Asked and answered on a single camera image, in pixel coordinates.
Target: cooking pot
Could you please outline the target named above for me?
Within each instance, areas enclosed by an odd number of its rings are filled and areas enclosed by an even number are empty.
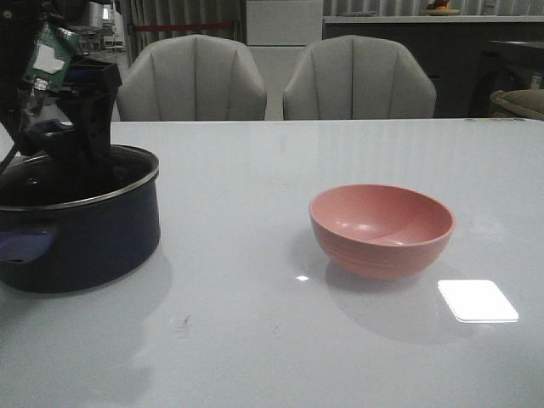
[[[161,231],[158,159],[111,146],[108,166],[71,171],[35,156],[0,177],[0,281],[28,292],[68,292],[141,265]]]

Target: bowl rim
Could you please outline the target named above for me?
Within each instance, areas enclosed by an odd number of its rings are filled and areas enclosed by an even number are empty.
[[[348,237],[348,236],[346,236],[344,234],[339,234],[336,231],[328,229],[323,224],[317,222],[316,217],[314,215],[313,206],[314,206],[314,203],[318,199],[320,199],[324,194],[330,193],[331,191],[334,191],[334,190],[347,189],[347,188],[360,187],[360,186],[387,187],[387,188],[393,188],[393,189],[397,189],[397,190],[404,190],[404,191],[407,191],[407,192],[410,192],[410,193],[413,193],[413,194],[417,194],[419,196],[423,196],[423,197],[427,198],[430,201],[434,201],[440,207],[445,209],[445,211],[451,217],[451,226],[444,234],[439,235],[436,238],[433,238],[432,240],[426,240],[426,241],[416,242],[416,243],[412,243],[412,244],[405,244],[405,245],[395,245],[395,244],[377,244],[375,242],[370,242],[370,241],[356,240],[356,239],[350,238],[350,237]],[[327,189],[327,190],[323,190],[320,193],[318,193],[316,196],[314,196],[314,198],[312,198],[312,200],[309,202],[309,216],[311,217],[313,223],[319,225],[320,228],[322,228],[323,230],[326,230],[330,234],[339,236],[339,237],[343,238],[344,240],[348,240],[348,241],[351,241],[351,242],[354,242],[354,243],[359,243],[359,244],[365,244],[365,245],[369,245],[369,246],[373,246],[373,247],[393,247],[393,248],[422,247],[422,246],[429,245],[429,244],[431,244],[433,242],[443,240],[445,237],[451,235],[453,233],[454,228],[456,227],[456,217],[455,217],[454,213],[443,202],[438,201],[435,198],[431,197],[430,195],[423,194],[423,193],[421,193],[419,191],[416,191],[416,190],[407,189],[405,187],[400,187],[398,185],[379,184],[379,183],[345,184],[345,185],[338,185],[336,187],[331,187],[330,189]]]

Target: chair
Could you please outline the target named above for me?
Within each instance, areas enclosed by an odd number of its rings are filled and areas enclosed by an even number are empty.
[[[264,81],[241,42],[192,35],[153,42],[119,88],[122,121],[263,120]]]
[[[286,120],[428,118],[436,90],[408,49],[380,38],[313,42],[283,94]]]

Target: pink bowl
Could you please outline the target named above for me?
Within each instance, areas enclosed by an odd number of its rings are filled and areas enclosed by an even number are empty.
[[[324,191],[310,202],[309,214],[316,240],[335,263],[377,279],[426,269],[444,250],[455,223],[438,201],[381,184]]]

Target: green circuit board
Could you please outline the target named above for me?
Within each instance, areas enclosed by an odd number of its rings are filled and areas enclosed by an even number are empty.
[[[79,35],[45,23],[26,67],[23,80],[41,91],[58,92],[65,79],[72,55],[77,53]]]

